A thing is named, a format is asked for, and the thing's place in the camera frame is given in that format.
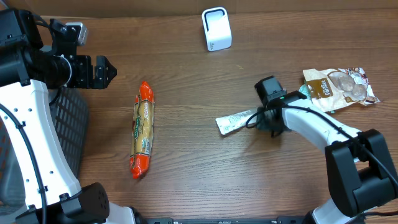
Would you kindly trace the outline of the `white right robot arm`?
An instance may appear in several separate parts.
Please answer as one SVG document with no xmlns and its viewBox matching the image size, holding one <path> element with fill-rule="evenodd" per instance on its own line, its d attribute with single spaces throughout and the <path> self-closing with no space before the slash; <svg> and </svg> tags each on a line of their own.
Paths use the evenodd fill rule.
<svg viewBox="0 0 398 224">
<path fill-rule="evenodd" d="M 330 199 L 300 223 L 364 223 L 376 215 L 373 208 L 397 199 L 397 171 L 379 131 L 344 125 L 303 93 L 288 93 L 276 77 L 263 78 L 254 88 L 262 103 L 254 114 L 255 128 L 273 138 L 295 131 L 325 155 Z"/>
</svg>

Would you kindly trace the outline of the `orange spaghetti packet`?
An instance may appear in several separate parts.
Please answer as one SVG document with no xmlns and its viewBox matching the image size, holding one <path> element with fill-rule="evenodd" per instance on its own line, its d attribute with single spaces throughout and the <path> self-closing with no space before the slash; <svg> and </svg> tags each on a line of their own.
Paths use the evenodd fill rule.
<svg viewBox="0 0 398 224">
<path fill-rule="evenodd" d="M 149 169 L 154 137 L 155 97 L 150 85 L 143 81 L 134 101 L 130 171 L 134 179 L 140 179 Z"/>
</svg>

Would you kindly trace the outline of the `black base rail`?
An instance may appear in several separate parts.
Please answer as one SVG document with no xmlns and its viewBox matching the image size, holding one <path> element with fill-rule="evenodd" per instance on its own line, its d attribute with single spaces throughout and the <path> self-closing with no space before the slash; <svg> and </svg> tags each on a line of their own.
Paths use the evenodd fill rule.
<svg viewBox="0 0 398 224">
<path fill-rule="evenodd" d="M 243 218 L 243 219 L 182 219 L 147 218 L 147 224 L 315 224 L 309 216 L 279 216 L 277 218 Z"/>
</svg>

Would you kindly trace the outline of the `white barcode scanner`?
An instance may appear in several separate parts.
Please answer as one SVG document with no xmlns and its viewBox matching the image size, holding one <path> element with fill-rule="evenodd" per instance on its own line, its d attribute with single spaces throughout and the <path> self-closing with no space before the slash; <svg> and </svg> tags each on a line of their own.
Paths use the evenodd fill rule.
<svg viewBox="0 0 398 224">
<path fill-rule="evenodd" d="M 201 19 L 209 52 L 231 47 L 232 33 L 225 8 L 214 7 L 206 9 L 202 12 Z"/>
</svg>

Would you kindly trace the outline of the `beige grain snack pouch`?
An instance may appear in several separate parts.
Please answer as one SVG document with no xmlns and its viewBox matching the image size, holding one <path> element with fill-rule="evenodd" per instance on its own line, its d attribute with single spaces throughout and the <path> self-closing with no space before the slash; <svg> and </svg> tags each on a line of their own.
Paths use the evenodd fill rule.
<svg viewBox="0 0 398 224">
<path fill-rule="evenodd" d="M 312 103 L 324 112 L 345 108 L 354 103 L 379 102 L 361 67 L 307 69 L 303 71 Z"/>
</svg>

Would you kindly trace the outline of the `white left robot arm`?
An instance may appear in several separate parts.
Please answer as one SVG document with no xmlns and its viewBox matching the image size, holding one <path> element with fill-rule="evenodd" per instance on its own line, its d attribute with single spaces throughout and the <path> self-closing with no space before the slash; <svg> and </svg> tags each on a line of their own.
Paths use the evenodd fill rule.
<svg viewBox="0 0 398 224">
<path fill-rule="evenodd" d="M 100 183 L 80 185 L 52 121 L 50 90 L 105 89 L 117 74 L 106 57 L 92 64 L 77 54 L 85 38 L 81 23 L 1 11 L 1 119 L 24 179 L 27 208 L 16 223 L 139 222 L 133 208 L 110 202 Z"/>
</svg>

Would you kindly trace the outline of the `grey plastic shopping basket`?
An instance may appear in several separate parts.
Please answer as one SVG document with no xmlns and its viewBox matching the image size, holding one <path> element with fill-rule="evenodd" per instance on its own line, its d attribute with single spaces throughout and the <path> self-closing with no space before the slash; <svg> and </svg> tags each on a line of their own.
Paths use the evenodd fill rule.
<svg viewBox="0 0 398 224">
<path fill-rule="evenodd" d="M 50 113 L 65 159 L 78 177 L 89 122 L 89 109 L 79 91 L 63 88 L 49 91 Z M 1 211 L 25 205 L 21 170 L 8 132 L 1 123 Z"/>
</svg>

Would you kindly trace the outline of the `white gold-capped cream tube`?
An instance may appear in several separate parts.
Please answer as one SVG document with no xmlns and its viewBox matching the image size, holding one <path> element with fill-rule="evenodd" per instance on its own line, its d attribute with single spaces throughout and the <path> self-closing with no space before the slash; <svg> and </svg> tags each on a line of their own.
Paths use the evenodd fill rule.
<svg viewBox="0 0 398 224">
<path fill-rule="evenodd" d="M 257 112 L 257 109 L 242 111 L 240 113 L 216 118 L 216 124 L 222 135 L 227 135 L 239 130 L 246 125 L 247 120 Z"/>
</svg>

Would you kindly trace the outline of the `teal wet wipes pack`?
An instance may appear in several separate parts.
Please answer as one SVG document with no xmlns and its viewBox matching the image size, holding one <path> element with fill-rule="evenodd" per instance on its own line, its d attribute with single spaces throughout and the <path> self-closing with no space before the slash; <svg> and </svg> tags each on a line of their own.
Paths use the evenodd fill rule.
<svg viewBox="0 0 398 224">
<path fill-rule="evenodd" d="M 308 86 L 306 84 L 302 85 L 299 88 L 299 92 L 301 92 L 303 95 L 305 95 L 306 98 L 311 99 L 310 90 L 308 89 Z"/>
</svg>

